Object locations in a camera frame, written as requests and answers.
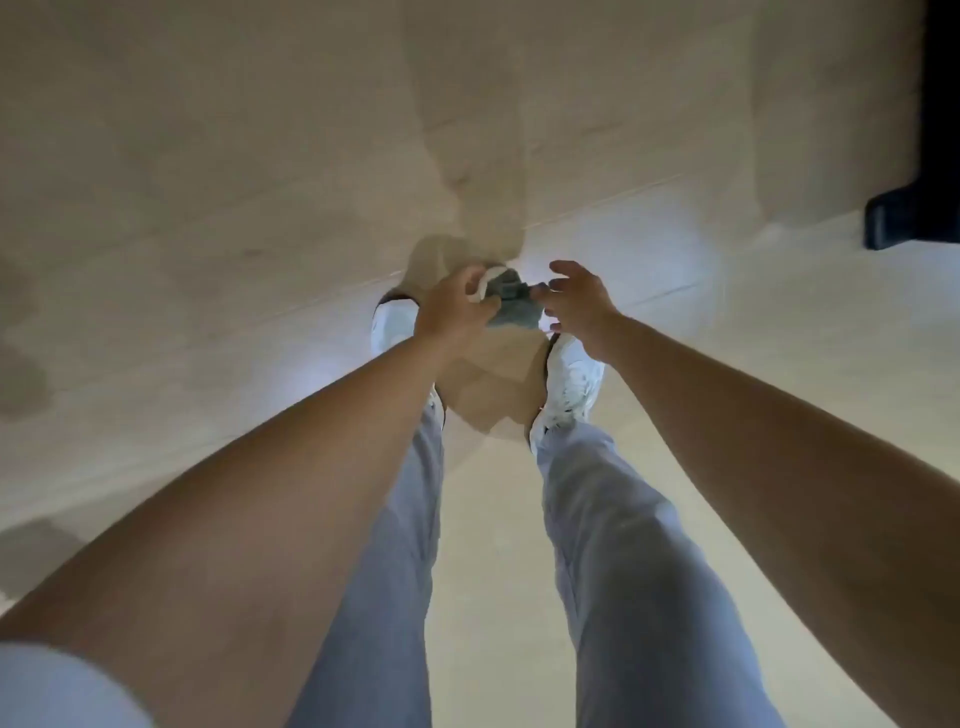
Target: person's left hand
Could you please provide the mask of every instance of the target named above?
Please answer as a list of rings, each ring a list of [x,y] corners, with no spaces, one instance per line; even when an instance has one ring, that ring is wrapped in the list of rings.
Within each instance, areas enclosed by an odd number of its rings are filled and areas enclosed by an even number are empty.
[[[414,336],[440,344],[451,359],[462,352],[500,310],[498,296],[468,300],[486,270],[479,263],[468,265],[431,288],[420,305]]]

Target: leg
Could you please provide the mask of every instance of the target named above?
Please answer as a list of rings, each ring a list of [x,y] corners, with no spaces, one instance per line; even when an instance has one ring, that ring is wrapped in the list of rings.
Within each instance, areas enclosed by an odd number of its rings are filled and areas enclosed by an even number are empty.
[[[577,725],[782,728],[730,595],[671,503],[580,421],[537,450]]]
[[[441,427],[428,404],[290,728],[430,725],[423,621],[440,538]]]

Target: person's right arm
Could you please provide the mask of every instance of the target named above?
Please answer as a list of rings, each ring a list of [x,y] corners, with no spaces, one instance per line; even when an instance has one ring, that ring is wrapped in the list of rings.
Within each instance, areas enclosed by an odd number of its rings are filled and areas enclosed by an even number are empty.
[[[536,289],[613,366],[787,603],[904,728],[960,725],[960,489],[926,463],[620,314],[601,280]]]

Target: pants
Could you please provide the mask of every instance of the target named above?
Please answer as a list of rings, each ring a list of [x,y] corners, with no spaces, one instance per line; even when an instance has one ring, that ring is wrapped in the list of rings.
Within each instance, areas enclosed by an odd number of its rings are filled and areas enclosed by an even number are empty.
[[[537,460],[577,726],[782,728],[730,595],[670,502],[592,425],[548,431]],[[442,479],[424,412],[290,728],[430,726],[423,625]]]

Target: wooden floor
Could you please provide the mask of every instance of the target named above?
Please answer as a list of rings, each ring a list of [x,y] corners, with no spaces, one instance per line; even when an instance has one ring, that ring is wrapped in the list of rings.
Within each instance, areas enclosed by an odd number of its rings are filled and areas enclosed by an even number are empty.
[[[22,595],[173,475],[363,362],[387,288],[477,255],[530,280],[578,258],[629,313],[960,474],[960,249],[858,244],[858,210],[915,172],[922,14],[919,0],[5,4],[0,591]],[[441,382],[441,728],[573,724],[523,443],[543,341],[491,333]],[[789,724],[889,725],[614,374],[594,419],[678,503]]]

